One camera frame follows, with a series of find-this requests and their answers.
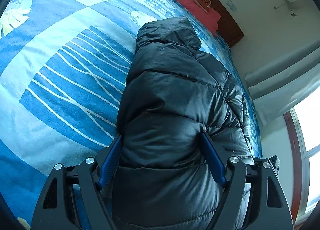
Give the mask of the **black quilted down jacket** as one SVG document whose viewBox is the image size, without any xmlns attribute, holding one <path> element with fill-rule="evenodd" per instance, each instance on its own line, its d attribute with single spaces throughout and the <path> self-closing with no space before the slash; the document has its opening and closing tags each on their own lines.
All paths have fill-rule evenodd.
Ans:
<svg viewBox="0 0 320 230">
<path fill-rule="evenodd" d="M 253 163 L 242 86 L 201 42 L 187 18 L 144 24 L 121 97 L 123 148 L 112 190 L 118 229 L 205 229 L 222 195 L 196 142 L 207 132 Z"/>
</svg>

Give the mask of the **right window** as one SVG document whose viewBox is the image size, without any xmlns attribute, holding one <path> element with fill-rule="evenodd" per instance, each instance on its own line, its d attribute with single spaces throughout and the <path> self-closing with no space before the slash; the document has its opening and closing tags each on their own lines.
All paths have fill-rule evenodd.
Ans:
<svg viewBox="0 0 320 230">
<path fill-rule="evenodd" d="M 319 203 L 319 89 L 284 114 L 293 160 L 291 214 L 303 224 Z"/>
</svg>

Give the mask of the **right grey curtain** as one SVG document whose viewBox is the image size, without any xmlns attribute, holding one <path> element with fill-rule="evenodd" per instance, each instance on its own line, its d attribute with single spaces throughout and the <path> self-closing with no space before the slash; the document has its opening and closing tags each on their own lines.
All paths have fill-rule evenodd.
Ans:
<svg viewBox="0 0 320 230">
<path fill-rule="evenodd" d="M 319 41 L 247 73 L 259 124 L 266 126 L 319 88 Z"/>
</svg>

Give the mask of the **dark wooden headboard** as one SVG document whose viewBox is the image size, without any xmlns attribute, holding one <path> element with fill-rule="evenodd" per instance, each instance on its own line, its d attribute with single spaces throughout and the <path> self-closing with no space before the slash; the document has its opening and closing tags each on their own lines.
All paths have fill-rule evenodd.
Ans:
<svg viewBox="0 0 320 230">
<path fill-rule="evenodd" d="M 228 46 L 232 48 L 244 37 L 244 33 L 232 15 L 219 0 L 211 0 L 211 2 L 211 8 L 213 8 L 221 16 L 220 20 L 218 21 L 219 28 L 217 32 L 225 40 Z"/>
</svg>

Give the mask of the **blue patterned bed sheet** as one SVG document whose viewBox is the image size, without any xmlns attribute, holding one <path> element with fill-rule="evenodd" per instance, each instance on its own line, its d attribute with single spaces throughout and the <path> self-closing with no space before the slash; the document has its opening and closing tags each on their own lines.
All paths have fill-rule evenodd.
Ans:
<svg viewBox="0 0 320 230">
<path fill-rule="evenodd" d="M 253 101 L 229 46 L 178 1 L 11 0 L 1 16 L 1 229 L 31 229 L 54 165 L 79 165 L 121 135 L 117 117 L 139 29 L 181 17 L 195 30 L 200 51 L 242 86 L 252 131 L 250 165 L 261 158 Z M 101 190 L 111 218 L 116 171 Z M 250 191 L 248 183 L 234 229 L 244 225 Z"/>
</svg>

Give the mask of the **red pillow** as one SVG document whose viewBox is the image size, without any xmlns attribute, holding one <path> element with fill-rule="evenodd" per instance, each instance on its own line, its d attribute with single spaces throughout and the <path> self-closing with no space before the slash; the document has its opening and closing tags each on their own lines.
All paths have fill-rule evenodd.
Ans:
<svg viewBox="0 0 320 230">
<path fill-rule="evenodd" d="M 204 12 L 193 0 L 176 0 L 200 21 L 214 36 L 219 28 L 221 16 L 210 7 L 209 13 Z"/>
</svg>

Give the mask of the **wall socket plate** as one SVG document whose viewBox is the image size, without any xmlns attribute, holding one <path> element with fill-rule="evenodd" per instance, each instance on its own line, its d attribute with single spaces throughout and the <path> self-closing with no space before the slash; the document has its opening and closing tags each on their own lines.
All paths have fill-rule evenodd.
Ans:
<svg viewBox="0 0 320 230">
<path fill-rule="evenodd" d="M 228 7 L 231 9 L 232 12 L 237 11 L 237 7 L 234 5 L 234 3 L 231 0 L 228 0 L 226 4 L 228 5 Z"/>
</svg>

